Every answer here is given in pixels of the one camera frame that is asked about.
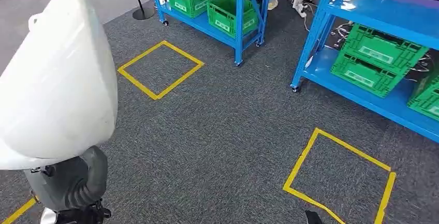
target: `black stanchion pole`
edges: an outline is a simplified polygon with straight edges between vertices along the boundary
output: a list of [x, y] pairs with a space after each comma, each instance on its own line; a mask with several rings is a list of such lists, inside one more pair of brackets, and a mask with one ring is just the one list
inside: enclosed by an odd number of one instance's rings
[[154, 15], [155, 10], [153, 7], [143, 8], [142, 2], [140, 0], [137, 0], [137, 2], [139, 3], [139, 9], [137, 9], [136, 11], [133, 12], [134, 19], [146, 20], [146, 19], [151, 18]]

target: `black pole base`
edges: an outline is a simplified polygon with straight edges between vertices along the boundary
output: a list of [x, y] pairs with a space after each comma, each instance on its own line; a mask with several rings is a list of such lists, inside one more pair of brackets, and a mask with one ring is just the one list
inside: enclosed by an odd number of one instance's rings
[[151, 18], [155, 14], [154, 7], [143, 6], [143, 11], [144, 12], [142, 12], [141, 8], [134, 11], [133, 18], [136, 20], [146, 20], [146, 19]]

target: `shelf unit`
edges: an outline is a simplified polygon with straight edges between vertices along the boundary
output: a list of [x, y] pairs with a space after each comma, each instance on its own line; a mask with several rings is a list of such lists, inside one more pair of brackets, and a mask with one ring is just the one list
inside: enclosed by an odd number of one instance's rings
[[259, 19], [258, 28], [255, 31], [249, 32], [247, 34], [242, 33], [242, 22], [243, 22], [243, 0], [237, 0], [236, 13], [237, 13], [237, 24], [236, 24], [236, 38], [232, 38], [225, 33], [218, 30], [209, 24], [207, 12], [191, 19], [184, 14], [170, 8], [169, 3], [160, 3], [160, 0], [154, 0], [157, 6], [157, 13], [159, 20], [164, 24], [168, 24], [164, 14], [174, 17], [187, 25], [196, 28], [205, 34], [223, 42], [224, 44], [231, 46], [235, 49], [235, 65], [240, 65], [242, 63], [242, 52], [249, 47], [251, 44], [256, 43], [260, 46], [264, 42], [265, 26], [267, 22], [267, 8], [268, 0], [262, 0], [261, 7], [258, 7], [256, 0], [251, 0], [253, 8], [256, 10], [256, 14]]
[[338, 51], [325, 47], [335, 17], [439, 50], [439, 2], [434, 0], [320, 0], [291, 87], [302, 77], [439, 143], [439, 122], [406, 106], [414, 83], [402, 80], [386, 97], [377, 97], [333, 74]]

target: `white robot head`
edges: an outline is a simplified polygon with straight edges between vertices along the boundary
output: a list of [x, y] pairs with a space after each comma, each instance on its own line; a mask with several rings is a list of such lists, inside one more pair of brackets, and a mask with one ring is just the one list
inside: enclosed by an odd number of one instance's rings
[[51, 0], [29, 29], [0, 77], [0, 170], [78, 156], [115, 127], [113, 57], [88, 1]]

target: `green plastic crate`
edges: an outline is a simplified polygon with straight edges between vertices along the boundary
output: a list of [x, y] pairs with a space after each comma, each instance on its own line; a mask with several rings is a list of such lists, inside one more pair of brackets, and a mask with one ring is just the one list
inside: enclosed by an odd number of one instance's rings
[[439, 69], [419, 82], [407, 106], [439, 121]]
[[356, 23], [342, 51], [384, 70], [406, 75], [428, 48]]
[[[236, 0], [210, 0], [207, 15], [209, 24], [218, 28], [228, 36], [236, 36]], [[242, 34], [256, 29], [258, 17], [250, 0], [244, 0], [244, 21]]]
[[331, 73], [380, 97], [385, 97], [403, 78], [344, 52], [339, 53]]
[[169, 0], [172, 9], [175, 9], [190, 18], [195, 18], [206, 11], [209, 0]]

